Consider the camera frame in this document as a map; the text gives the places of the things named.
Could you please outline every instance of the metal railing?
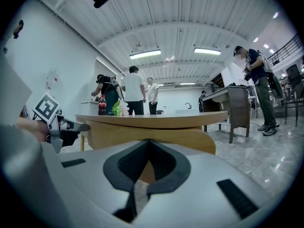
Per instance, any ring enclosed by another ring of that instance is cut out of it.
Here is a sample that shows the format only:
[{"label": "metal railing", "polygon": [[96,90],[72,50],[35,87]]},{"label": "metal railing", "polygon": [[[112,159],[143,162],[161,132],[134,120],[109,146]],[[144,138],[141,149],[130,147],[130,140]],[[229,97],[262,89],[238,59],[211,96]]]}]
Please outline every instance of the metal railing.
[{"label": "metal railing", "polygon": [[293,54],[297,49],[303,47],[302,41],[298,34],[296,34],[290,41],[288,41],[281,49],[275,52],[268,58],[269,64],[273,67],[286,57]]}]

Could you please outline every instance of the jeans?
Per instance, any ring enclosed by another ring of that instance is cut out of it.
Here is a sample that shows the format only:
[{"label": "jeans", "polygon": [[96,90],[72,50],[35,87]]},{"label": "jeans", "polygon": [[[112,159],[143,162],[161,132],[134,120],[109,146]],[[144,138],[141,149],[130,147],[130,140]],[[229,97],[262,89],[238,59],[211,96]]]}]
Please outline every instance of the jeans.
[{"label": "jeans", "polygon": [[151,104],[151,102],[149,102],[150,115],[156,115],[156,108],[157,102],[155,104]]},{"label": "jeans", "polygon": [[143,115],[143,101],[128,101],[129,115]]},{"label": "jeans", "polygon": [[106,114],[112,111],[114,104],[118,101],[118,93],[116,90],[111,90],[104,95],[106,101]]},{"label": "jeans", "polygon": [[271,127],[276,126],[275,111],[269,98],[269,87],[266,76],[258,79],[256,93],[264,115],[264,124]]}]

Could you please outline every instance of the white t-shirt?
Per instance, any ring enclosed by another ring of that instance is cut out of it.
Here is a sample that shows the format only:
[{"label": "white t-shirt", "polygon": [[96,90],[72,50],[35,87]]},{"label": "white t-shirt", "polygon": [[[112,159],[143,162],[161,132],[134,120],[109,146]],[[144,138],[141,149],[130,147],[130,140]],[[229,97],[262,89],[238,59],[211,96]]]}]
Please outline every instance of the white t-shirt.
[{"label": "white t-shirt", "polygon": [[125,87],[125,98],[128,101],[141,101],[143,94],[141,86],[144,85],[143,78],[137,73],[130,73],[122,80],[122,85]]},{"label": "white t-shirt", "polygon": [[156,89],[158,89],[158,84],[154,83],[153,85],[149,86],[148,87],[148,99],[149,99],[149,102],[152,102],[154,97],[155,97],[155,94],[156,94]]}]

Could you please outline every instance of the wooden table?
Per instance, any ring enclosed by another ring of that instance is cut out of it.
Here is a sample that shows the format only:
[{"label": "wooden table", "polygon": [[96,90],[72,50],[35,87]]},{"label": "wooden table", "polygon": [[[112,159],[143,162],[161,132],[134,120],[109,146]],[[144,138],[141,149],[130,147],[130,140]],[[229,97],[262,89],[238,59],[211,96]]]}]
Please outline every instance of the wooden table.
[{"label": "wooden table", "polygon": [[204,112],[229,111],[229,122],[219,124],[230,125],[229,143],[233,141],[233,130],[245,127],[249,136],[250,117],[246,87],[227,86],[203,98]]},{"label": "wooden table", "polygon": [[[175,115],[76,115],[78,122],[91,127],[89,132],[81,133],[81,151],[84,150],[84,140],[87,137],[93,149],[134,140],[155,139],[161,143],[176,143],[211,154],[215,154],[215,144],[212,138],[202,131],[202,126],[219,123],[227,118],[228,112],[223,111]],[[154,180],[152,173],[153,168],[148,163],[140,179],[151,183]]]}]

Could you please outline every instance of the sneaker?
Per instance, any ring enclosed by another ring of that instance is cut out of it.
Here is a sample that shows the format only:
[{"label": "sneaker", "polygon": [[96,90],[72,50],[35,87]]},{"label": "sneaker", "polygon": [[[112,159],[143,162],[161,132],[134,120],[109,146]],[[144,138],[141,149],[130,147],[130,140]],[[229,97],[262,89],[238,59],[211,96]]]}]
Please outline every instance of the sneaker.
[{"label": "sneaker", "polygon": [[274,127],[268,127],[264,132],[263,132],[263,135],[264,136],[270,136],[270,135],[273,135],[277,132],[277,129],[276,129],[276,126]]},{"label": "sneaker", "polygon": [[258,127],[257,129],[258,129],[259,131],[266,131],[267,128],[268,128],[268,126],[264,124],[263,126],[260,126],[260,127]]}]

